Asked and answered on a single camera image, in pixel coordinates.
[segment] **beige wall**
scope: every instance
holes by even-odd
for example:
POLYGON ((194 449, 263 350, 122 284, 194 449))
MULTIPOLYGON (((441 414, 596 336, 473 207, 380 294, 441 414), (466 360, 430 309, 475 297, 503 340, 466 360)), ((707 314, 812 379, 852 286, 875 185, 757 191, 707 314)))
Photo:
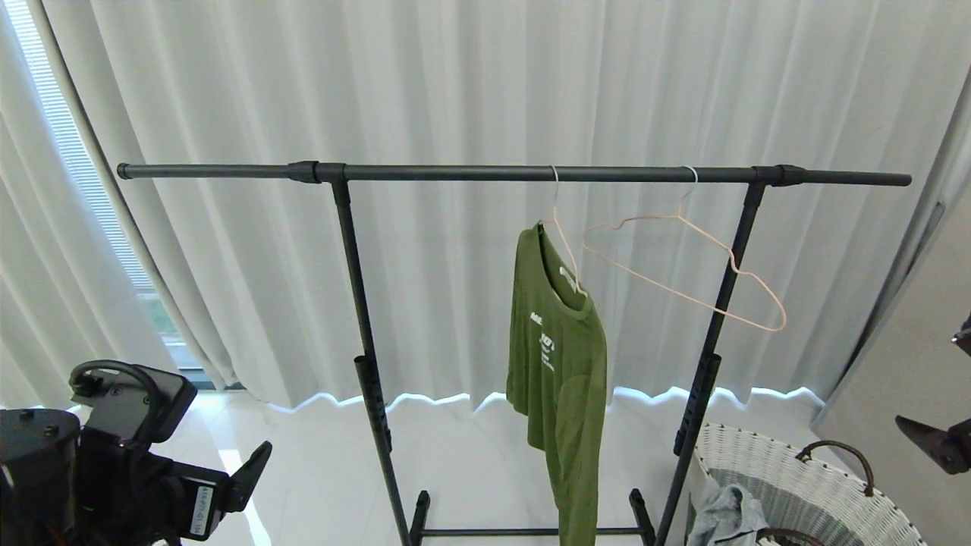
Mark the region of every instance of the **beige wall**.
POLYGON ((820 437, 868 456, 877 487, 933 546, 971 544, 971 473, 945 474, 893 418, 938 428, 971 418, 971 358, 950 342, 969 311, 971 191, 965 191, 815 426, 820 437))

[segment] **label on robot arm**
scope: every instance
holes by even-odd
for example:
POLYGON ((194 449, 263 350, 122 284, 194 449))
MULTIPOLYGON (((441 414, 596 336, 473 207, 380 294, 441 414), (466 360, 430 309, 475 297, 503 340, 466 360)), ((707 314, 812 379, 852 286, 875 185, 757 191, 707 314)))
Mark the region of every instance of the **label on robot arm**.
POLYGON ((209 526, 209 507, 213 503, 213 488, 199 486, 195 493, 195 509, 192 511, 192 534, 205 536, 209 526))

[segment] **horizontal black rod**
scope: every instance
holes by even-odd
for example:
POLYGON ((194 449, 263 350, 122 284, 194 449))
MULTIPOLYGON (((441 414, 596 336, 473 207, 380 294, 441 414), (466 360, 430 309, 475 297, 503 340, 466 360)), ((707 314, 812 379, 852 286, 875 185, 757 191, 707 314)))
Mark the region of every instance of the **horizontal black rod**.
MULTIPOLYGON (((289 165, 130 165, 121 163, 118 175, 132 178, 276 178, 305 177, 308 162, 289 165)), ((773 173, 773 167, 696 167, 698 182, 749 184, 773 173)), ((907 186, 910 175, 843 171, 808 171, 792 167, 797 177, 787 174, 779 184, 842 184, 858 186, 907 186)), ((317 163, 318 180, 328 181, 335 172, 346 180, 372 181, 516 181, 551 182, 549 166, 502 165, 345 165, 317 163)), ((556 167, 564 182, 694 182, 694 174, 685 167, 556 167)), ((765 180, 775 185, 776 180, 765 180)))
MULTIPOLYGON (((597 528, 597 534, 641 534, 636 527, 597 528)), ((533 529, 425 529, 422 536, 557 536, 557 528, 533 529)))

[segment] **empty hanger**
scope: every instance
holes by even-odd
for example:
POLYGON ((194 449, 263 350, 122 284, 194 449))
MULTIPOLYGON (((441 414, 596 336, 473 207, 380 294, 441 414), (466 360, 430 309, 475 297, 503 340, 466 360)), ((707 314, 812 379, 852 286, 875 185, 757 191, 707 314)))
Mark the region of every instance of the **empty hanger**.
MULTIPOLYGON (((552 224, 556 226, 556 232, 559 233, 559 239, 563 242, 563 246, 566 247, 566 254, 570 256, 570 263, 573 264, 573 277, 570 277, 567 272, 562 270, 560 271, 560 274, 570 281, 570 286, 573 287, 574 292, 580 293, 584 297, 589 297, 589 294, 586 293, 586 291, 580 286, 580 270, 577 268, 577 261, 575 258, 573 258, 573 251, 570 250, 570 243, 566 241, 566 235, 563 234, 563 228, 559 226, 559 218, 556 217, 556 199, 559 196, 559 173, 556 172, 556 167, 553 165, 550 165, 550 168, 552 169, 553 181, 555 183, 555 189, 552 193, 552 220, 543 220, 541 221, 541 224, 545 226, 547 222, 552 222, 552 224)), ((552 293, 555 294, 560 303, 563 302, 563 299, 559 297, 556 290, 553 290, 552 293)))
MULTIPOLYGON (((633 275, 633 276, 635 276, 635 277, 637 277, 639 279, 645 280, 645 281, 651 283, 652 285, 655 285, 656 287, 665 289, 665 290, 667 290, 667 291, 669 291, 669 292, 671 292, 671 293, 673 293, 673 294, 675 294, 675 295, 677 295, 679 297, 682 297, 682 298, 690 301, 691 303, 696 303, 696 304, 701 305, 702 307, 705 307, 707 309, 710 309, 710 310, 712 310, 712 311, 714 311, 716 313, 721 313, 721 314, 725 315, 728 318, 735 319, 736 321, 739 321, 741 323, 745 323, 745 324, 748 324, 748 325, 751 325, 751 326, 755 326, 756 328, 760 328, 760 329, 763 329, 763 330, 766 330, 766 331, 769 331, 769 332, 777 332, 777 331, 783 330, 786 327, 786 323, 787 323, 786 307, 783 306, 782 301, 779 300, 779 296, 777 296, 771 289, 769 289, 769 287, 758 277, 758 275, 755 275, 754 273, 751 273, 749 271, 742 271, 742 270, 740 270, 738 268, 738 265, 736 264, 735 253, 731 252, 731 248, 730 247, 726 246, 724 243, 722 243, 722 241, 719 241, 711 233, 709 233, 709 232, 705 231, 704 229, 698 227, 697 225, 695 225, 694 223, 692 223, 691 221, 689 221, 688 219, 686 219, 685 217, 682 216, 682 211, 684 210, 684 207, 685 207, 685 199, 689 195, 691 195, 692 192, 694 192, 694 189, 697 187, 697 184, 698 184, 698 171, 694 170, 694 167, 686 167, 686 168, 687 169, 690 169, 691 170, 691 173, 694 174, 694 184, 691 186, 691 189, 687 193, 685 193, 684 196, 682 196, 681 202, 678 204, 678 214, 675 214, 675 215, 664 215, 664 216, 655 216, 655 215, 634 216, 634 217, 625 218, 625 219, 621 220, 620 223, 617 224, 617 225, 613 225, 610 222, 603 222, 603 223, 598 223, 596 225, 592 225, 592 226, 588 227, 586 230, 584 230, 584 249, 587 250, 587 251, 590 251, 594 256, 598 256, 598 257, 606 260, 611 265, 613 265, 613 266, 615 266, 615 267, 617 267, 619 269, 622 269, 623 271, 626 271, 627 273, 630 273, 631 275, 633 275), (618 230, 618 229, 621 229, 626 223, 628 223, 628 222, 635 222, 635 221, 638 221, 638 220, 677 220, 679 222, 682 222, 682 223, 686 224, 688 227, 690 227, 691 229, 697 231, 698 233, 701 233, 702 235, 704 235, 705 237, 707 237, 708 239, 710 239, 711 241, 713 241, 715 244, 717 244, 718 246, 720 246, 723 250, 725 250, 726 252, 728 252, 728 258, 729 258, 729 261, 728 262, 729 262, 729 264, 731 266, 732 271, 734 271, 740 277, 752 277, 753 279, 755 279, 756 282, 758 282, 758 284, 760 286, 762 286, 762 288, 766 291, 766 293, 769 294, 769 296, 772 298, 772 301, 774 301, 775 304, 776 304, 776 306, 779 308, 779 312, 782 313, 782 321, 780 322, 780 324, 778 326, 767 326, 767 325, 764 325, 764 324, 758 324, 758 323, 755 323, 753 321, 750 321, 749 319, 746 319, 744 317, 739 317, 738 315, 735 315, 733 313, 729 313, 727 311, 722 311, 721 309, 718 309, 714 305, 709 305, 708 303, 705 303, 704 301, 701 301, 700 299, 697 299, 697 298, 692 297, 692 296, 689 296, 689 295, 687 295, 685 293, 681 293, 681 292, 679 292, 677 290, 674 290, 674 289, 672 289, 672 288, 670 288, 668 286, 665 286, 665 285, 661 284, 660 282, 658 282, 658 281, 656 281, 654 279, 651 279, 651 278, 649 278, 649 277, 647 277, 645 275, 642 275, 642 274, 640 274, 640 273, 638 273, 638 272, 630 269, 629 267, 626 267, 624 265, 621 265, 620 263, 617 263, 613 259, 610 259, 609 257, 606 257, 603 254, 595 251, 594 249, 592 249, 586 243, 586 235, 588 233, 590 233, 594 229, 598 229, 598 228, 601 228, 601 227, 610 227, 613 230, 618 230)), ((556 209, 555 209, 555 207, 553 207, 553 214, 554 215, 555 215, 555 211, 556 211, 556 209)))

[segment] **window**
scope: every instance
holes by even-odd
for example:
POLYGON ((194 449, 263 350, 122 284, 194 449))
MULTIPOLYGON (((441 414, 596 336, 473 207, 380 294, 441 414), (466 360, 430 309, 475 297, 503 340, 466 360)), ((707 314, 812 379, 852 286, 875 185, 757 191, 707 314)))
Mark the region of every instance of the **window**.
POLYGON ((115 255, 121 262, 128 278, 131 279, 138 293, 138 297, 145 304, 151 316, 155 329, 158 331, 165 346, 168 347, 176 365, 182 369, 198 369, 198 364, 192 354, 185 346, 185 342, 179 331, 172 324, 172 319, 162 307, 162 302, 158 298, 158 293, 146 275, 145 269, 139 263, 138 258, 125 239, 121 226, 115 216, 115 209, 112 208, 108 195, 105 193, 101 180, 94 170, 91 157, 84 147, 81 134, 74 123, 71 111, 68 109, 67 102, 61 94, 60 87, 54 79, 53 72, 48 63, 44 45, 41 37, 34 26, 34 20, 30 16, 26 0, 3 0, 10 16, 12 27, 17 34, 20 48, 27 61, 27 67, 34 80, 34 86, 44 107, 44 115, 47 118, 54 142, 60 152, 61 158, 67 167, 71 179, 78 186, 81 195, 87 201, 91 212, 94 214, 101 228, 104 230, 115 255))

